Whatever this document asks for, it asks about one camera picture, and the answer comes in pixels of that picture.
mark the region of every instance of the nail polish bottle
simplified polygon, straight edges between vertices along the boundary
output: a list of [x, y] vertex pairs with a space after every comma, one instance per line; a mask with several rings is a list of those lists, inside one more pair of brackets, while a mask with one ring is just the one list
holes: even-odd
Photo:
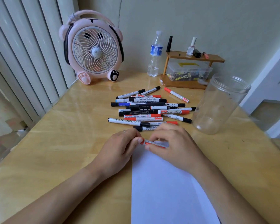
[[195, 49], [196, 39], [197, 39], [196, 37], [193, 37], [192, 43], [189, 46], [188, 51], [187, 51], [187, 55], [188, 56], [193, 56], [193, 52], [194, 52], [194, 49]]

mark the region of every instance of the fan handle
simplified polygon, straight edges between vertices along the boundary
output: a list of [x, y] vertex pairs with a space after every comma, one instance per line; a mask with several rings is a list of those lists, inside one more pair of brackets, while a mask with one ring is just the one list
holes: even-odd
[[[94, 10], [81, 10], [81, 11], [77, 11], [76, 13], [74, 13], [75, 16], [81, 16], [84, 14], [93, 14], [93, 15], [97, 15], [101, 18], [103, 18], [106, 22], [108, 22], [112, 27], [114, 27], [114, 24], [111, 22], [111, 20], [109, 20], [106, 16], [104, 16], [103, 14], [101, 14], [100, 12], [94, 11]], [[67, 21], [67, 25], [70, 25], [72, 23], [71, 19], [69, 19]]]

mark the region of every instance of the left hand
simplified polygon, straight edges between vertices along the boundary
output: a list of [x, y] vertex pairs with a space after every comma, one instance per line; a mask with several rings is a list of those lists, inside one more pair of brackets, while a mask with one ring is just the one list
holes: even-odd
[[123, 169], [142, 141], [141, 134], [135, 128], [113, 134], [90, 164], [95, 166], [105, 180]]

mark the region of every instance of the electric fan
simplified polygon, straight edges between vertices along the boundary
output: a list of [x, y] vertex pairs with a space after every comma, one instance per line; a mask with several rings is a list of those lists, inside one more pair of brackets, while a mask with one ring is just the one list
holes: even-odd
[[[103, 20], [82, 18], [94, 14]], [[118, 68], [124, 60], [122, 33], [103, 14], [82, 10], [72, 14], [59, 29], [63, 40], [65, 61], [75, 70], [80, 81], [86, 85], [93, 78], [118, 79]]]

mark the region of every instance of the hand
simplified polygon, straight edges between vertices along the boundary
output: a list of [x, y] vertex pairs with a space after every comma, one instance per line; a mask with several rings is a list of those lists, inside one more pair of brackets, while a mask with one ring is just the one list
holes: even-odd
[[182, 127], [171, 123], [163, 123], [153, 132], [149, 140], [155, 141], [158, 139], [168, 141], [169, 147], [163, 149], [155, 145], [146, 145], [145, 149], [192, 175], [207, 159], [192, 137]]
[[135, 128], [113, 134], [90, 164], [96, 166], [105, 180], [123, 169], [142, 141], [141, 134]]

